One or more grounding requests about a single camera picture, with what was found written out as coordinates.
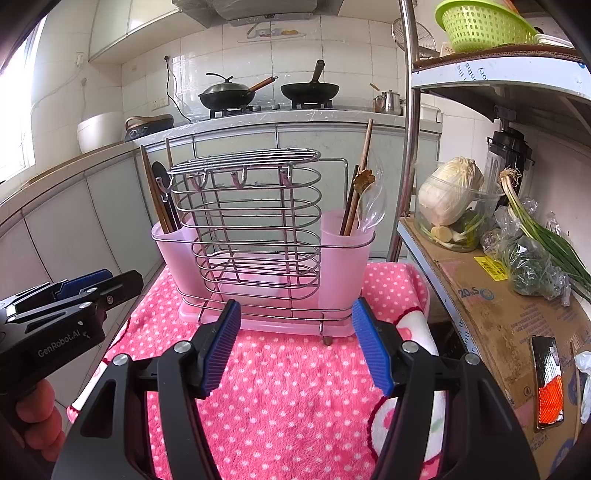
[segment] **blue gripper pad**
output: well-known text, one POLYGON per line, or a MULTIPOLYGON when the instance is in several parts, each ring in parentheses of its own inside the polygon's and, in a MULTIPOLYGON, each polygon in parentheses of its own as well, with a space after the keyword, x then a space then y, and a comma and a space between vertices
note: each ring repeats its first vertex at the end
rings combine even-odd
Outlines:
POLYGON ((207 349, 204 359, 202 390, 209 395, 220 386, 222 375, 228 363, 234 341, 240 330, 241 309, 237 301, 230 300, 217 322, 201 325, 211 327, 215 338, 207 349))
POLYGON ((394 390, 394 380, 391 374, 391 356, 376 328, 377 322, 379 320, 375 319, 374 314, 365 300, 355 300, 355 303, 353 303, 353 328, 355 329, 355 334, 359 340, 375 386, 384 393, 384 396, 389 397, 394 390))
POLYGON ((104 268, 103 270, 89 273, 88 275, 75 278, 74 280, 69 280, 64 282, 61 286, 60 291, 56 295, 57 299, 69 299, 70 297, 78 295, 82 290, 110 278, 113 278, 113 274, 104 268))

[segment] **wok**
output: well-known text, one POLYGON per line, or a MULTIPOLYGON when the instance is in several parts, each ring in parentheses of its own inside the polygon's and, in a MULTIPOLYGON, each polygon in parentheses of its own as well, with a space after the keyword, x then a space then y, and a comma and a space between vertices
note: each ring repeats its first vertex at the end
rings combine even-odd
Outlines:
POLYGON ((206 75, 215 75, 224 79, 224 82, 209 87, 199 95, 199 99, 205 107, 216 111, 248 105, 254 99, 257 90, 277 79, 277 77, 269 77, 249 88, 241 83, 231 82, 233 77, 226 78, 217 73, 207 73, 206 75))
POLYGON ((314 75, 308 83, 288 83, 281 85, 281 91, 295 103, 323 103, 339 93, 339 86, 334 83, 320 83, 318 79, 324 70, 324 60, 316 62, 314 75))

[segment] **stove burner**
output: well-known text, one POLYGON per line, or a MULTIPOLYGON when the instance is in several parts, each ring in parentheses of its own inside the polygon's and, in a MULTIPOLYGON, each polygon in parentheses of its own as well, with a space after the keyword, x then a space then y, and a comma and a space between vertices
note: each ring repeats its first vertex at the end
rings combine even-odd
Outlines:
POLYGON ((218 113, 221 113, 221 117, 224 116, 233 116, 233 115, 242 115, 243 113, 251 113, 253 111, 254 105, 243 105, 238 108, 232 109, 224 109, 224 110, 210 110, 209 111, 209 118, 218 118, 218 113))
POLYGON ((332 109, 332 100, 327 100, 321 103, 291 103, 292 110, 325 110, 332 109))

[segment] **window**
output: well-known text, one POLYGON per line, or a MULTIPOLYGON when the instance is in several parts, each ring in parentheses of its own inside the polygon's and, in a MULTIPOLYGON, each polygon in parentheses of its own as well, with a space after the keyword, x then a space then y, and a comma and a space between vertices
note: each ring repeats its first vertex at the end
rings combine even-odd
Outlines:
POLYGON ((0 74, 0 183, 35 164, 31 88, 43 19, 0 74))

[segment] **kettle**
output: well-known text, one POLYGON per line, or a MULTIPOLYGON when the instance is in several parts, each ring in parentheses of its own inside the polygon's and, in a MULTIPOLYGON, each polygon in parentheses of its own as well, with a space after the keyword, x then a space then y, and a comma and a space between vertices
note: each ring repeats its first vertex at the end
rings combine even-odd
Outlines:
POLYGON ((402 115, 400 107, 400 95, 392 90, 382 92, 374 99, 374 111, 376 113, 389 113, 390 115, 402 115))

